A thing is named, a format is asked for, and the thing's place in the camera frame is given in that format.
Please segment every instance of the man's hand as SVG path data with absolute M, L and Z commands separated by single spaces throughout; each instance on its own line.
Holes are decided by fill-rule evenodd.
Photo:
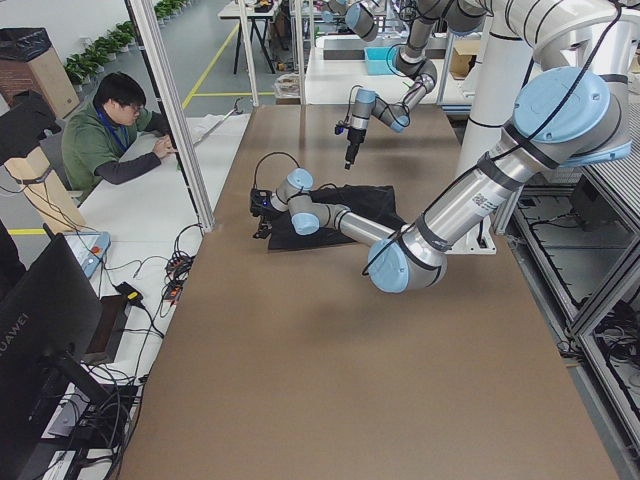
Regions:
M 155 153 L 158 158 L 162 160 L 164 157 L 171 153 L 177 153 L 177 150 L 173 148 L 173 145 L 171 145 L 171 139 L 169 138 L 169 135 L 165 135 L 156 142 L 153 147 L 153 153 Z

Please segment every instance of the brown table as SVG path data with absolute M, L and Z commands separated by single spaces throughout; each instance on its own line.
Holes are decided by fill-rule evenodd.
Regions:
M 402 135 L 372 122 L 343 169 L 344 107 L 254 112 L 151 373 L 122 479 L 617 478 L 505 242 L 450 257 L 430 289 L 383 294 L 367 248 L 267 253 L 254 166 L 287 151 L 316 185 L 391 184 L 414 217 L 458 144 L 433 106 Z M 290 171 L 272 158 L 258 186 Z

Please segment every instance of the yellow floor line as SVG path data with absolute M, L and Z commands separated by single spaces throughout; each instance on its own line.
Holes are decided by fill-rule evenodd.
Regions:
M 234 29 L 231 30 L 231 32 L 227 36 L 226 40 L 222 44 L 222 46 L 218 49 L 218 51 L 216 52 L 216 54 L 213 57 L 213 59 L 211 60 L 211 62 L 209 62 L 209 65 L 207 65 L 207 68 L 204 70 L 204 72 L 202 72 L 202 75 L 200 75 L 200 78 L 198 78 L 198 81 L 195 83 L 195 85 L 193 86 L 193 88 L 189 92 L 189 95 L 187 95 L 187 98 L 185 98 L 184 101 L 182 102 L 182 109 L 183 110 L 189 106 L 189 103 L 191 102 L 191 99 L 194 97 L 194 95 L 196 94 L 196 92 L 198 91 L 198 89 L 200 88 L 202 83 L 204 82 L 205 78 L 207 78 L 207 75 L 209 75 L 209 72 L 211 72 L 211 70 L 213 69 L 215 64 L 220 59 L 220 56 L 222 55 L 222 52 L 224 52 L 224 49 L 227 48 L 229 43 L 231 43 L 231 40 L 233 40 L 233 37 L 238 33 L 238 29 L 239 28 L 240 28 L 240 24 L 236 25 L 234 27 Z
M 275 95 L 274 92 L 258 92 L 258 95 Z M 193 97 L 249 97 L 251 92 L 212 92 L 194 93 Z
M 13 228 L 8 229 L 9 235 L 46 235 L 42 228 Z

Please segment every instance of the blue lanyard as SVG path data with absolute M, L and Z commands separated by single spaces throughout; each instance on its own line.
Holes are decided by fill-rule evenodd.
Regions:
M 100 119 L 100 122 L 107 128 L 107 130 L 109 130 L 109 133 L 111 134 L 111 136 L 114 138 L 118 146 L 122 149 L 122 153 L 126 152 L 129 145 L 129 133 L 127 132 L 127 129 L 125 128 L 125 126 L 120 125 L 120 132 L 124 137 L 124 141 L 126 145 L 122 143 L 122 140 L 120 140 L 120 137 L 118 137 L 118 135 L 116 134 L 116 131 L 113 129 L 113 125 L 111 125 L 111 122 L 107 120 L 107 117 L 105 117 L 104 113 L 102 113 L 102 110 L 96 109 L 96 111 L 98 112 L 98 118 Z

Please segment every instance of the person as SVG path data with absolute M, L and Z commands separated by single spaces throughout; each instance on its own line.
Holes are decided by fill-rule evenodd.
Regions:
M 0 300 L 15 287 L 26 271 L 13 238 L 0 220 Z
M 83 192 L 80 201 L 101 179 L 119 185 L 156 168 L 176 152 L 166 121 L 146 110 L 145 104 L 144 91 L 133 78 L 110 73 L 100 82 L 93 101 L 69 119 L 62 134 L 62 161 L 71 188 Z M 120 162 L 141 131 L 158 131 L 162 136 L 151 152 Z

